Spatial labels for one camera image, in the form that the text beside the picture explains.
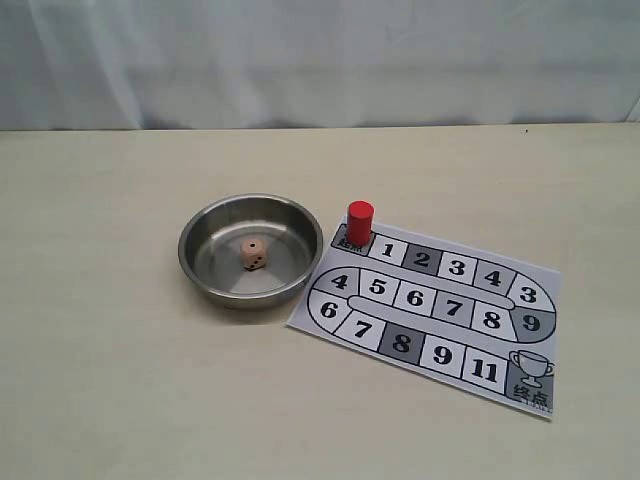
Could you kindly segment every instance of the white table surface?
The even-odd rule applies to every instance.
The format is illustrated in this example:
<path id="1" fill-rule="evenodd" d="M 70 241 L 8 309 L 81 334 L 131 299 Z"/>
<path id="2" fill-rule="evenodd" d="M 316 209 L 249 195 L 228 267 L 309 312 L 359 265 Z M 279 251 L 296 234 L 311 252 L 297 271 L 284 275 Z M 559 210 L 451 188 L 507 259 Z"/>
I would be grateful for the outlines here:
<path id="1" fill-rule="evenodd" d="M 559 270 L 547 422 L 212 307 L 177 239 L 295 199 Z M 0 133 L 0 478 L 634 478 L 640 126 Z"/>

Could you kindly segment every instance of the bowl rim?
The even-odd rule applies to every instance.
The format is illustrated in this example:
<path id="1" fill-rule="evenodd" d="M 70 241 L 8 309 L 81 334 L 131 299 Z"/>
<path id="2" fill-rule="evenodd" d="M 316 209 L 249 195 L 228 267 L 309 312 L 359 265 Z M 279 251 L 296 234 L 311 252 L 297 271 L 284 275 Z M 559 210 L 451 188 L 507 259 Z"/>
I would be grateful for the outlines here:
<path id="1" fill-rule="evenodd" d="M 278 202 L 289 204 L 294 208 L 297 208 L 298 210 L 300 210 L 304 214 L 306 219 L 311 223 L 313 230 L 316 234 L 317 248 L 316 248 L 315 255 L 313 256 L 311 263 L 307 266 L 304 272 L 298 275 L 298 277 L 296 277 L 291 282 L 286 283 L 285 285 L 275 288 L 273 290 L 267 290 L 261 293 L 231 293 L 225 290 L 219 290 L 217 288 L 211 287 L 206 283 L 204 283 L 202 280 L 200 280 L 200 278 L 195 274 L 195 272 L 189 265 L 189 262 L 187 261 L 187 255 L 186 255 L 187 238 L 189 237 L 189 234 L 191 233 L 191 230 L 193 229 L 194 225 L 202 217 L 207 215 L 210 211 L 214 210 L 215 208 L 223 204 L 228 204 L 229 202 L 245 200 L 250 198 L 263 198 L 267 200 L 275 200 Z M 311 274 L 315 270 L 318 263 L 320 262 L 323 252 L 324 252 L 324 237 L 322 234 L 322 228 L 320 228 L 320 224 L 318 223 L 318 220 L 313 216 L 313 214 L 298 202 L 295 202 L 289 198 L 281 197 L 279 195 L 274 195 L 270 193 L 242 193 L 242 194 L 232 195 L 229 197 L 222 198 L 220 200 L 217 200 L 207 205 L 206 207 L 199 210 L 195 215 L 193 215 L 193 217 L 191 217 L 191 219 L 187 222 L 187 224 L 182 229 L 182 233 L 180 234 L 180 239 L 178 241 L 178 261 L 180 262 L 182 271 L 189 278 L 189 280 L 191 280 L 200 290 L 209 294 L 210 296 L 213 296 L 214 298 L 218 297 L 221 299 L 238 301 L 238 302 L 241 302 L 243 300 L 256 301 L 261 299 L 277 297 L 278 295 L 284 294 L 292 289 L 295 289 L 299 285 L 304 284 L 305 281 L 311 276 Z"/>

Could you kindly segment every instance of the gray square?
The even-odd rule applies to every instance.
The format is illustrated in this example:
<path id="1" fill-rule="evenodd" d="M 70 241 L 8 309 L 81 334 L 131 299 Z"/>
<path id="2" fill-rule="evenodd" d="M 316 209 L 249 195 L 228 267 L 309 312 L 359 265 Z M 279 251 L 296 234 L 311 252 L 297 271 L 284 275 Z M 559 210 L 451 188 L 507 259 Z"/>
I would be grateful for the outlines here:
<path id="1" fill-rule="evenodd" d="M 442 250 L 409 244 L 402 262 L 402 268 L 426 273 L 427 275 L 437 275 L 441 258 Z"/>
<path id="2" fill-rule="evenodd" d="M 418 365 L 424 346 L 424 337 L 423 332 L 387 323 L 378 347 L 378 353 Z"/>
<path id="3" fill-rule="evenodd" d="M 436 295 L 433 318 L 470 328 L 472 314 L 473 300 L 471 298 L 460 297 L 449 292 L 438 292 Z"/>
<path id="4" fill-rule="evenodd" d="M 513 270 L 495 263 L 479 260 L 476 267 L 476 276 L 473 279 L 473 286 L 499 295 L 506 295 L 515 276 L 516 272 Z"/>
<path id="5" fill-rule="evenodd" d="M 371 248 L 371 244 L 373 243 L 373 239 L 376 236 L 375 233 L 371 232 L 371 238 L 369 238 L 369 243 L 367 243 L 364 247 L 357 247 L 347 242 L 347 226 L 343 223 L 338 228 L 336 232 L 336 236 L 333 237 L 333 241 L 331 242 L 331 246 L 334 248 L 339 248 L 340 250 L 345 250 L 347 252 L 355 253 L 356 255 L 362 255 L 366 257 L 369 254 L 369 249 Z"/>

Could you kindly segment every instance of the white curtain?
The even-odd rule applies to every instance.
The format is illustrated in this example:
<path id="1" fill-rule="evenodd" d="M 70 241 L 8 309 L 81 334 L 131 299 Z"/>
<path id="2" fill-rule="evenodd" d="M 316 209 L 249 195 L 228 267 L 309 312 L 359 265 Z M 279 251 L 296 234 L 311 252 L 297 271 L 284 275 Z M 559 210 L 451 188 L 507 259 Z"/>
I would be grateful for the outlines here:
<path id="1" fill-rule="evenodd" d="M 0 0 L 0 128 L 638 121 L 638 0 Z"/>

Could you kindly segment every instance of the metal bowl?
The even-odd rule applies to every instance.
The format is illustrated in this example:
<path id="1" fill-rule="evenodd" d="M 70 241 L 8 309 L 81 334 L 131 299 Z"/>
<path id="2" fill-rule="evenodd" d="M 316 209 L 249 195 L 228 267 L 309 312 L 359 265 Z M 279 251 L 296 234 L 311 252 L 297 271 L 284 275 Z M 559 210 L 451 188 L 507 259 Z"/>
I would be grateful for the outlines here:
<path id="1" fill-rule="evenodd" d="M 240 245 L 246 237 L 264 242 L 265 267 L 243 267 Z M 306 208 L 275 195 L 245 194 L 198 212 L 182 231 L 178 258 L 187 277 L 215 302 L 267 308 L 303 288 L 322 247 L 320 225 Z"/>

